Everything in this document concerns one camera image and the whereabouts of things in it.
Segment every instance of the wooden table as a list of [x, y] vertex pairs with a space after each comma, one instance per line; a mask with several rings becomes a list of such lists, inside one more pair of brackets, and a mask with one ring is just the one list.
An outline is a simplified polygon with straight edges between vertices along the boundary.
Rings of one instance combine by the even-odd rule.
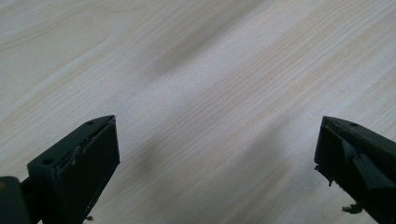
[[324, 115], [396, 140], [396, 3], [5, 0], [0, 78], [0, 175], [117, 116], [93, 223], [375, 223], [313, 158]]

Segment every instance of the table surface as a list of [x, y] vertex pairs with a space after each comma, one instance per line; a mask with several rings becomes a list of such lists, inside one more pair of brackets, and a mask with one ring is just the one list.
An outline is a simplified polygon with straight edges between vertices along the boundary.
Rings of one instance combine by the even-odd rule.
[[375, 223], [313, 159], [323, 116], [396, 140], [395, 59], [390, 0], [1, 1], [0, 175], [114, 114], [93, 223]]

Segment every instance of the light wood surface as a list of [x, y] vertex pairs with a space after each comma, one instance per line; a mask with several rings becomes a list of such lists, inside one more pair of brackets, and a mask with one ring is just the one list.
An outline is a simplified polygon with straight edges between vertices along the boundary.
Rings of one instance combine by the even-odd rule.
[[313, 158], [324, 115], [396, 140], [396, 2], [4, 0], [0, 78], [0, 175], [117, 116], [92, 223], [374, 223]]

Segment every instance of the wood grain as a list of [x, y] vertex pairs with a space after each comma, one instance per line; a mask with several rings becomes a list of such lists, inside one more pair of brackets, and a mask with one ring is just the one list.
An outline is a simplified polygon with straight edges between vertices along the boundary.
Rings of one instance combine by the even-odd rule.
[[322, 116], [396, 140], [389, 0], [0, 2], [0, 175], [115, 114], [93, 223], [374, 223], [314, 171]]

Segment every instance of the black plastic part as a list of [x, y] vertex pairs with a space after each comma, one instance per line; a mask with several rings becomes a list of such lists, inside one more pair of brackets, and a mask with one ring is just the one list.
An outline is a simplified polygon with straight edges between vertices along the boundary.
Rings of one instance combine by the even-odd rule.
[[82, 223], [119, 163], [114, 116], [84, 123], [29, 162], [43, 223]]
[[31, 223], [29, 213], [23, 199], [20, 181], [16, 177], [0, 177], [0, 199], [0, 223]]
[[315, 153], [317, 170], [335, 181], [378, 223], [396, 223], [396, 143], [359, 124], [324, 117]]

